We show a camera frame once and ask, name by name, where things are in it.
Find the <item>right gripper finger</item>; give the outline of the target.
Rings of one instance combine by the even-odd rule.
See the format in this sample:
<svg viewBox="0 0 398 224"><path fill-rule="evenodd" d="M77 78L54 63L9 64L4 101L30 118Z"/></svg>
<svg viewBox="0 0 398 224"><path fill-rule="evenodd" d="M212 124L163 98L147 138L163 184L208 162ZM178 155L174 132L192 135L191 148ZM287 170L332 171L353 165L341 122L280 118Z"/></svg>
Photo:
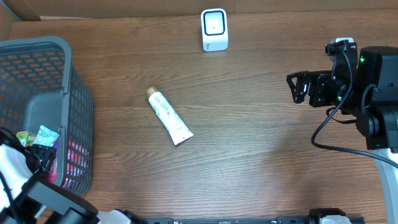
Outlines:
<svg viewBox="0 0 398 224"><path fill-rule="evenodd" d="M294 103L299 104L304 102L305 96L308 94L309 86L310 80L297 79L293 90Z"/></svg>
<svg viewBox="0 0 398 224"><path fill-rule="evenodd" d="M329 75L331 72L329 70L320 71L301 71L290 75L287 75L287 83L293 86L299 86L304 83L311 83L318 79L322 75Z"/></svg>

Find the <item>teal wet wipes pack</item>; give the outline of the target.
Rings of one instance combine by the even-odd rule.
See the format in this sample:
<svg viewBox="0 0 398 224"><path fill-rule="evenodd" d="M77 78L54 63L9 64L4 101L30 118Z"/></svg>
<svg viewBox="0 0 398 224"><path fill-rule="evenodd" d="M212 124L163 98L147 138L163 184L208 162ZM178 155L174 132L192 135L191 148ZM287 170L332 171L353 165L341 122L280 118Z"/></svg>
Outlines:
<svg viewBox="0 0 398 224"><path fill-rule="evenodd" d="M52 147L55 144L58 137L59 137L58 133L50 130L44 125L41 125L39 128L39 132L35 137L34 144Z"/></svg>

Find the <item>white barcode scanner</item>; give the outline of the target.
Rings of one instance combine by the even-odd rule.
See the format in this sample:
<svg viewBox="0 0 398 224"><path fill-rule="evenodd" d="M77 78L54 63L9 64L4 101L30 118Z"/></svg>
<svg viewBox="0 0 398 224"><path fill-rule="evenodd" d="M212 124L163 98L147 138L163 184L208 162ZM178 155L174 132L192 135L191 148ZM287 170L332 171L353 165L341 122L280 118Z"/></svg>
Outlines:
<svg viewBox="0 0 398 224"><path fill-rule="evenodd" d="M226 11L222 8L205 9L200 19L203 50L205 52L226 50L229 45Z"/></svg>

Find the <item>grey plastic mesh basket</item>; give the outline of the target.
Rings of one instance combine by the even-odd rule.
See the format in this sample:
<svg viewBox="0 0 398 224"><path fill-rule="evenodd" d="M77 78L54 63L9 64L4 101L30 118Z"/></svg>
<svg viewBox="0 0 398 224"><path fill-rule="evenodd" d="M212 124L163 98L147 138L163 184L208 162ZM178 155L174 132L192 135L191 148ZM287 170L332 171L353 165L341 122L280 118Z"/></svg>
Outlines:
<svg viewBox="0 0 398 224"><path fill-rule="evenodd" d="M57 36L1 42L1 126L17 133L57 132L55 184L77 195L92 182L94 99Z"/></svg>

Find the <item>green yellow snack pouch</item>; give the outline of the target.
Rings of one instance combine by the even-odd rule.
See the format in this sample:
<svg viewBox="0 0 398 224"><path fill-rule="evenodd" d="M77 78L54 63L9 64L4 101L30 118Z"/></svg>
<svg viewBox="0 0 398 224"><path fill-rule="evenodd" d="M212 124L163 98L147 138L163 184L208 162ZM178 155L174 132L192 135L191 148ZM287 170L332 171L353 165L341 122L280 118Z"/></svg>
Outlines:
<svg viewBox="0 0 398 224"><path fill-rule="evenodd" d="M26 146L31 146L33 145L35 139L36 139L36 134L30 133L27 131L20 131L16 134L16 137L18 140L21 142L21 144L26 147Z"/></svg>

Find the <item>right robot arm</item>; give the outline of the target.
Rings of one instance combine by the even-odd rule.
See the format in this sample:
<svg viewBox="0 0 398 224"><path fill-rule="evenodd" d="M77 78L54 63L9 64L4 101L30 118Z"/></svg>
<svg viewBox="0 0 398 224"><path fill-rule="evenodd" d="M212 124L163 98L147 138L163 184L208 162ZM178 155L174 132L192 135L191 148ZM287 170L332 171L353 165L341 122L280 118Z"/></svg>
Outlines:
<svg viewBox="0 0 398 224"><path fill-rule="evenodd" d="M370 157L379 172L387 221L397 223L397 48L357 48L352 38L326 44L331 70L301 71L287 76L294 103L306 96L314 108L327 107L326 119L314 131L311 143L320 149ZM366 151L316 142L318 133L337 111L351 115L350 123L366 139Z"/></svg>

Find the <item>white tube gold cap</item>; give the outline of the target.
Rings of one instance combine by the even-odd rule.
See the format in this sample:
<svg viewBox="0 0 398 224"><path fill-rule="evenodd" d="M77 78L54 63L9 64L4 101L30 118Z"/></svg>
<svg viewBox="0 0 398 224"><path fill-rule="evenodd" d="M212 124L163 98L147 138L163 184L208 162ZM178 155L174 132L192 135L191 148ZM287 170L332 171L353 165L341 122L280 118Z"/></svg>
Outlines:
<svg viewBox="0 0 398 224"><path fill-rule="evenodd" d="M166 128L175 146L193 137L193 133L156 87L150 87L146 90L146 98Z"/></svg>

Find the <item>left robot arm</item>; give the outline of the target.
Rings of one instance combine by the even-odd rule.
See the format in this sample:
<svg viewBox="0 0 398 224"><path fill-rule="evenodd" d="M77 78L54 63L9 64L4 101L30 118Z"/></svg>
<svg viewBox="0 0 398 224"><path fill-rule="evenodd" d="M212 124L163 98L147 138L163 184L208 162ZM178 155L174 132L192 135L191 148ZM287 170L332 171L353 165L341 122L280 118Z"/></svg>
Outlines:
<svg viewBox="0 0 398 224"><path fill-rule="evenodd" d="M101 212L74 193L32 175L25 156L1 145L1 223L36 223L42 207L53 210L47 223L132 223L123 212Z"/></svg>

